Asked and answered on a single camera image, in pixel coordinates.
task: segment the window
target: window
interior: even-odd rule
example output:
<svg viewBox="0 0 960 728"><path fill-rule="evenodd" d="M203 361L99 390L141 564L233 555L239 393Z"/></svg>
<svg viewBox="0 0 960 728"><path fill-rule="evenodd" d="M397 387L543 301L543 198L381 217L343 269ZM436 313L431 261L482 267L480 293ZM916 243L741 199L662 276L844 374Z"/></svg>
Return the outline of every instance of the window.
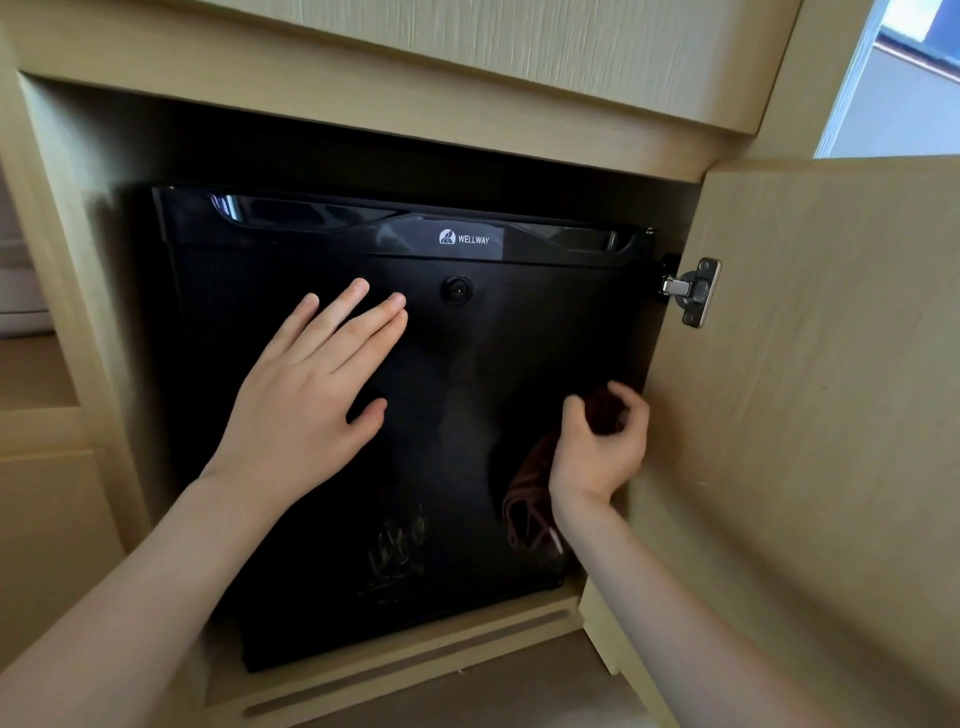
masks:
<svg viewBox="0 0 960 728"><path fill-rule="evenodd" d="M876 43L960 79L960 0L890 0Z"/></svg>

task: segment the metal hinge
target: metal hinge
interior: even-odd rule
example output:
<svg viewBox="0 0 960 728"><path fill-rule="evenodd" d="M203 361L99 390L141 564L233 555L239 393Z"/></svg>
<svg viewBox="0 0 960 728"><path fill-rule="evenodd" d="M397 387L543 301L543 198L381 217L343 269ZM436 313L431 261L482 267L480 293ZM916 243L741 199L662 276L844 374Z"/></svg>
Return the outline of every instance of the metal hinge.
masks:
<svg viewBox="0 0 960 728"><path fill-rule="evenodd" d="M695 271L684 273L679 278L663 276L660 294L672 296L684 310L684 323L687 326L700 328L707 317L707 308L719 275L720 261L712 257L702 257Z"/></svg>

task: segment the hand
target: hand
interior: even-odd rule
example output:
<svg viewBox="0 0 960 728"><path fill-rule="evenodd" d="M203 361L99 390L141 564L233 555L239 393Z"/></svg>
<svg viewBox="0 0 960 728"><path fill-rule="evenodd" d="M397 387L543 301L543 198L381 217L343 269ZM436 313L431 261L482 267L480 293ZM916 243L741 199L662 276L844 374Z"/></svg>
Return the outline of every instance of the hand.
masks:
<svg viewBox="0 0 960 728"><path fill-rule="evenodd" d="M400 338L407 312L394 293L340 327L369 290L355 280L316 318L317 296L300 302L240 387L202 477L245 488L279 516L372 439L387 401L371 402L349 424L347 410Z"/></svg>
<svg viewBox="0 0 960 728"><path fill-rule="evenodd" d="M613 493L640 470L650 407L630 387L615 381L608 386L627 407L626 424L615 435L593 434L579 397L564 402L560 442L550 471L555 515L558 505L564 507L578 497L609 504Z"/></svg>

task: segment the person's left arm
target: person's left arm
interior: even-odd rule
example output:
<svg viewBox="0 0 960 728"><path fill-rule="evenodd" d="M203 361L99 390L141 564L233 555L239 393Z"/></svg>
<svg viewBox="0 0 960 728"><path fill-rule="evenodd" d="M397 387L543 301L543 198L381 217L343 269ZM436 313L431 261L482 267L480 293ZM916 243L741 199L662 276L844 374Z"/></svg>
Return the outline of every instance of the person's left arm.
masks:
<svg viewBox="0 0 960 728"><path fill-rule="evenodd" d="M368 290L356 280L316 318L317 297L303 299L244 381L200 478L120 566L0 675L0 725L146 723L276 520L383 425L385 400L346 420L406 327L398 294L340 326Z"/></svg>

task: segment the wellway logo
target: wellway logo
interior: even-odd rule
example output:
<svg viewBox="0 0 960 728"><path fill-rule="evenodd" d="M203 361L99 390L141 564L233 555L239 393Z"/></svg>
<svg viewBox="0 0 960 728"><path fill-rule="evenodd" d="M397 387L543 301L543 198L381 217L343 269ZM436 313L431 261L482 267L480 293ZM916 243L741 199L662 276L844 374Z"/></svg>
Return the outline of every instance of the wellway logo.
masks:
<svg viewBox="0 0 960 728"><path fill-rule="evenodd" d="M451 229L446 229L440 233L441 245L455 245L456 243L467 243L469 245L488 245L490 243L490 237L484 237L481 235L458 235Z"/></svg>

